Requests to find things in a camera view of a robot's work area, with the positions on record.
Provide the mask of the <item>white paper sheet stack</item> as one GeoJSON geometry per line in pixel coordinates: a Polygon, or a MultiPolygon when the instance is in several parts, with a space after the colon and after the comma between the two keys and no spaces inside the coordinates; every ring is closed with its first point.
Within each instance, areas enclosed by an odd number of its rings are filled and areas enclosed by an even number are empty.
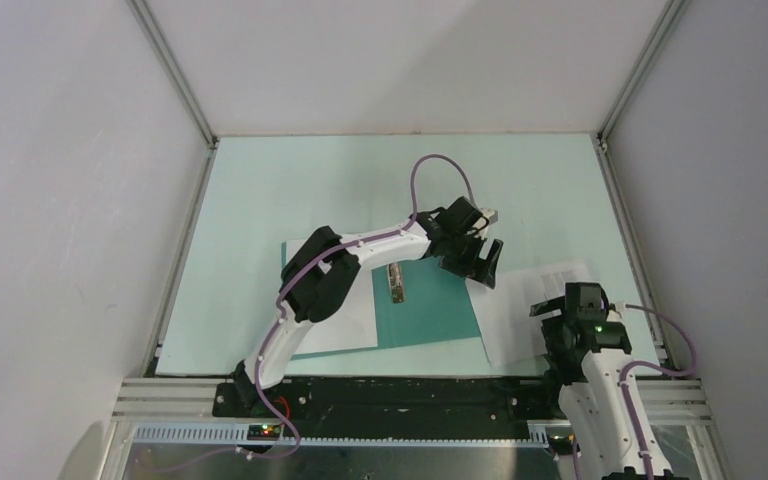
{"type": "Polygon", "coordinates": [[[532,316],[531,307],[563,296],[569,282],[591,279],[586,263],[576,260],[500,273],[493,289],[467,281],[489,364],[502,367],[544,355],[541,323],[551,315],[532,316]]]}

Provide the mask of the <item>teal plastic folder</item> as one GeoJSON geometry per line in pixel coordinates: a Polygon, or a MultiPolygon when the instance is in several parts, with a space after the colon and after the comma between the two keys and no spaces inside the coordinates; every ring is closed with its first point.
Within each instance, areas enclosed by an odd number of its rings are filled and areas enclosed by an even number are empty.
{"type": "Polygon", "coordinates": [[[417,346],[480,335],[466,281],[438,266],[435,258],[402,262],[405,301],[394,304],[387,269],[371,270],[378,346],[361,351],[417,346]]]}

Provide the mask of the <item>printed white paper sheet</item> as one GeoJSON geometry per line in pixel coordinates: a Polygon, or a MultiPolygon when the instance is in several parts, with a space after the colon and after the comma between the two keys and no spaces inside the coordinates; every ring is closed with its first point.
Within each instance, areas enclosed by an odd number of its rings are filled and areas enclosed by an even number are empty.
{"type": "Polygon", "coordinates": [[[335,355],[377,346],[373,277],[370,270],[362,270],[341,308],[310,329],[293,359],[335,355]]]}

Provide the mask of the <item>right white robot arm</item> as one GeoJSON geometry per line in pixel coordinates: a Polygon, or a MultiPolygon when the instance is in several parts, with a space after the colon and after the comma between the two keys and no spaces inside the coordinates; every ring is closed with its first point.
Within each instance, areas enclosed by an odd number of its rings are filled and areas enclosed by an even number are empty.
{"type": "Polygon", "coordinates": [[[534,304],[545,342],[545,411],[572,427],[580,479],[673,479],[676,474],[645,416],[639,366],[622,315],[602,286],[569,282],[563,295],[534,304]]]}

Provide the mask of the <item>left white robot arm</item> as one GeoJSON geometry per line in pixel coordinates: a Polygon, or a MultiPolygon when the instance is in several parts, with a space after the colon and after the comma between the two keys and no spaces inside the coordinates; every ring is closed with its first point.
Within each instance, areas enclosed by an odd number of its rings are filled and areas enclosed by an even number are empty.
{"type": "Polygon", "coordinates": [[[316,229],[283,266],[275,318],[258,347],[232,373],[237,402],[252,416],[276,403],[291,358],[312,327],[334,316],[363,271],[392,263],[436,258],[443,270],[493,288],[503,248],[487,233],[498,220],[461,196],[450,206],[414,211],[395,226],[363,234],[316,229]]]}

